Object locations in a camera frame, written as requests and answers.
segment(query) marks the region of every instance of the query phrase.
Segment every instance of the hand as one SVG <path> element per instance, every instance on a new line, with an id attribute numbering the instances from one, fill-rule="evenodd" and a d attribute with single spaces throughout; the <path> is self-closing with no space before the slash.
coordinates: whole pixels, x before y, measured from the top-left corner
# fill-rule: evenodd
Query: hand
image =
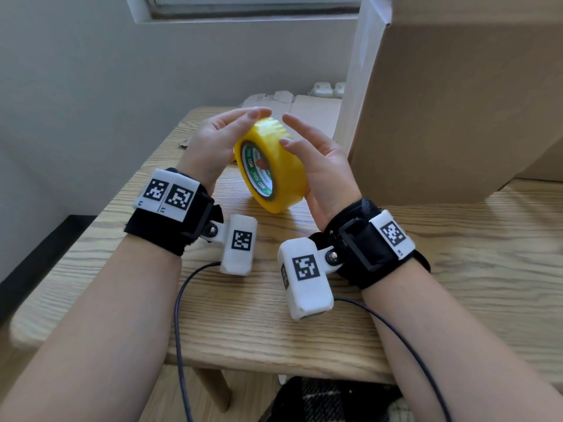
<path id="1" fill-rule="evenodd" d="M 317 227 L 323 231 L 332 218 L 361 199 L 362 193 L 344 150 L 336 142 L 292 114 L 284 114 L 283 121 L 305 138 L 280 139 L 280 145 L 305 166 L 305 199 Z"/>
<path id="2" fill-rule="evenodd" d="M 205 186 L 209 195 L 213 194 L 215 182 L 231 161 L 236 142 L 271 113 L 270 108 L 238 108 L 205 120 L 176 168 Z"/>

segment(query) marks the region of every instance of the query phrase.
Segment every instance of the white wall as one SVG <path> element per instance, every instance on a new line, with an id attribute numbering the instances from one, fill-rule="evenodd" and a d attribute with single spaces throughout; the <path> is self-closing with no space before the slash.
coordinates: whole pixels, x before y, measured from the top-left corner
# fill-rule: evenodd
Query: white wall
<path id="1" fill-rule="evenodd" d="M 67 214 L 97 214 L 192 108 L 344 80 L 355 26 L 137 25 L 126 0 L 3 0 L 0 139 Z"/>
<path id="2" fill-rule="evenodd" d="M 0 282 L 66 214 L 40 179 L 22 169 L 0 145 Z"/>

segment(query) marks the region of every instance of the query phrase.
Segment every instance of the packing tape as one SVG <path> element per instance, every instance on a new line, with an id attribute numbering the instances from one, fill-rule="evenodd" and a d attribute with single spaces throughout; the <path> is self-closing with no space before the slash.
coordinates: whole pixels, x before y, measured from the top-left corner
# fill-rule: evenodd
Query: packing tape
<path id="1" fill-rule="evenodd" d="M 235 145 L 236 163 L 244 182 L 270 213 L 299 203 L 307 189 L 303 164 L 282 148 L 278 142 L 281 138 L 293 139 L 278 120 L 265 118 L 257 121 Z"/>

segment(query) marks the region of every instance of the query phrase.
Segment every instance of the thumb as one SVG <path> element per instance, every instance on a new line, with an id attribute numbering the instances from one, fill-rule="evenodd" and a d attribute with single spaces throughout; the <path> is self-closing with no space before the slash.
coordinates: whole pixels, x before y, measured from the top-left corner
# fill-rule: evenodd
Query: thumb
<path id="1" fill-rule="evenodd" d="M 323 162 L 324 156 L 306 139 L 280 139 L 280 145 L 287 152 L 297 156 L 306 171 L 314 170 Z"/>
<path id="2" fill-rule="evenodd" d="M 246 114 L 238 117 L 235 121 L 229 123 L 221 129 L 221 134 L 229 141 L 229 145 L 235 145 L 236 142 L 247 134 L 252 126 L 260 117 L 259 110 L 250 110 Z"/>

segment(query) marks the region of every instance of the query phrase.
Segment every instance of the black wrist strap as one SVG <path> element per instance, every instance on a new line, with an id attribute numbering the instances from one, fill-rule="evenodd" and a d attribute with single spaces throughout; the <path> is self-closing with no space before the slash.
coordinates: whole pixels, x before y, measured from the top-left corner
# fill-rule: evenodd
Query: black wrist strap
<path id="1" fill-rule="evenodd" d="M 178 173 L 176 169 L 167 170 Z M 205 187 L 200 184 L 183 222 L 136 209 L 125 226 L 125 232 L 181 256 L 184 248 L 198 239 L 208 222 L 213 220 L 223 223 L 221 207 L 213 205 L 214 202 Z"/>
<path id="2" fill-rule="evenodd" d="M 318 249 L 334 246 L 343 263 L 337 273 L 360 289 L 370 287 L 412 258 L 430 271 L 430 264 L 417 250 L 399 260 L 369 222 L 380 213 L 375 204 L 363 198 L 336 215 L 324 232 L 310 237 Z"/>

